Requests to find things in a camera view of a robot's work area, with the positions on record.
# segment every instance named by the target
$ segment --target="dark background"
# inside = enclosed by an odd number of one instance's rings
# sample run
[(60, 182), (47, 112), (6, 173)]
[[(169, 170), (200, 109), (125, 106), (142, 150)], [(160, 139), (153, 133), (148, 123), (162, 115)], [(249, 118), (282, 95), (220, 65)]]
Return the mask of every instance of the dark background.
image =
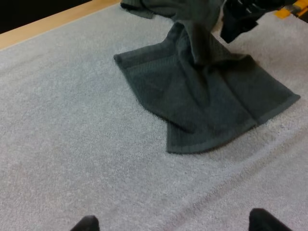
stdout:
[(0, 0), (0, 33), (91, 0)]

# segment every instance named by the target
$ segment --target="wooden edge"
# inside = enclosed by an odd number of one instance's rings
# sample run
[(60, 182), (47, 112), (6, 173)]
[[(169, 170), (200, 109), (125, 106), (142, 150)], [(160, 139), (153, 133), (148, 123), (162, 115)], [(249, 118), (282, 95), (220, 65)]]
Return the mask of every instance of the wooden edge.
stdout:
[(118, 2), (119, 0), (93, 0), (14, 30), (10, 30), (0, 34), (0, 49), (12, 46), (18, 42), (72, 22)]

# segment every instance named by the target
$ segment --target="dark gray towel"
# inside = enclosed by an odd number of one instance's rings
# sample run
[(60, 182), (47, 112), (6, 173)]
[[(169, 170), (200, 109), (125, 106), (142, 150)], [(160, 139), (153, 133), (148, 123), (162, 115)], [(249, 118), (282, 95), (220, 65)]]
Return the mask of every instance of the dark gray towel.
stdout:
[(178, 20), (162, 43), (115, 55), (139, 102), (168, 121), (168, 152), (220, 146), (299, 99), (250, 56), (231, 54), (208, 32), (214, 24)]
[(208, 30), (216, 24), (224, 0), (122, 0), (121, 6), (145, 18), (153, 13), (177, 20), (202, 22)]

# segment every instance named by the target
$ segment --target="gray carpet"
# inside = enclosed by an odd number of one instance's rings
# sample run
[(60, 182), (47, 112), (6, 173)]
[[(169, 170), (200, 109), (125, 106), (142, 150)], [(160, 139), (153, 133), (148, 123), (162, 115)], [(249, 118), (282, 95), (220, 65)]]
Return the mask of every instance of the gray carpet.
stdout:
[(0, 230), (65, 231), (94, 214), (102, 230), (245, 231), (253, 207), (308, 227), (307, 24), (268, 14), (228, 45), (302, 98), (199, 155), (165, 151), (165, 122), (113, 60), (171, 26), (116, 5), (0, 51)]

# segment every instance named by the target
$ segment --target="yellow object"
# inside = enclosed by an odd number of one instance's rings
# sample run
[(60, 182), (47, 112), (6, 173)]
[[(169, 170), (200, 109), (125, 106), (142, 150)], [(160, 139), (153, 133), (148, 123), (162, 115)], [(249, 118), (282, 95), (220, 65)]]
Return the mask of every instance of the yellow object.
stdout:
[(282, 8), (281, 10), (277, 11), (275, 15), (281, 19), (284, 19), (290, 16), (291, 12), (289, 12), (286, 8)]
[(295, 14), (297, 17), (302, 16), (308, 12), (308, 0), (298, 0), (296, 3), (290, 6), (283, 7), (275, 13), (275, 15), (281, 19)]

